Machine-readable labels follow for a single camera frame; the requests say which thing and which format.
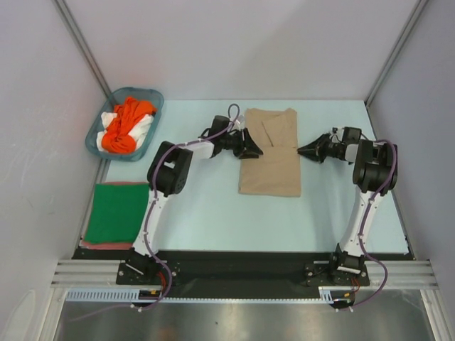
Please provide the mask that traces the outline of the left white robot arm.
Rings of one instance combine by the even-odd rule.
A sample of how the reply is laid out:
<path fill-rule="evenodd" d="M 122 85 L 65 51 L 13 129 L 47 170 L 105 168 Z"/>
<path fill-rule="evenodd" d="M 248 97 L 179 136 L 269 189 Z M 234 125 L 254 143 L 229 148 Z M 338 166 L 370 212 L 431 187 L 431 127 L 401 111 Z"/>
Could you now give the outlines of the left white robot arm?
<path fill-rule="evenodd" d="M 234 119 L 217 115 L 196 140 L 161 143 L 147 173 L 149 199 L 143 222 L 126 261 L 120 264 L 118 281 L 148 284 L 166 272 L 156 260 L 159 230 L 166 206 L 184 189 L 193 161 L 213 158 L 224 150 L 232 151 L 240 160 L 263 155 L 248 129 L 237 129 L 235 125 Z"/>

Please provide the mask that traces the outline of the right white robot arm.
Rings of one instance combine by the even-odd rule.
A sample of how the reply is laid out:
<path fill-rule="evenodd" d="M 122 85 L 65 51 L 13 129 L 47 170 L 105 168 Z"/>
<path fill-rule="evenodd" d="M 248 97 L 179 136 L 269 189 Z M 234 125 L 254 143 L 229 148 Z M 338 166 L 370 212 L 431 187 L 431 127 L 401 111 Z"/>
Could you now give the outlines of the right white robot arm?
<path fill-rule="evenodd" d="M 382 199 L 397 182 L 397 146 L 384 140 L 372 141 L 354 127 L 334 128 L 297 149 L 313 162 L 328 157 L 354 165 L 355 201 L 346 231 L 337 243 L 327 266 L 317 266 L 306 275 L 335 285 L 349 285 L 366 274 L 366 242 Z"/>

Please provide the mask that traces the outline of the beige t shirt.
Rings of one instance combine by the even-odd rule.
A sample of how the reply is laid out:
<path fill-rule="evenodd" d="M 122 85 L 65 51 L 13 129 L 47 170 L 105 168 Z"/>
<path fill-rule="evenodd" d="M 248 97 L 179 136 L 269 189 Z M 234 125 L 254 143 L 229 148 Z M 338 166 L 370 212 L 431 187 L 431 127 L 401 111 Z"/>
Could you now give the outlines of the beige t shirt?
<path fill-rule="evenodd" d="M 247 109 L 245 127 L 263 154 L 241 161 L 239 193 L 300 197 L 297 112 Z"/>

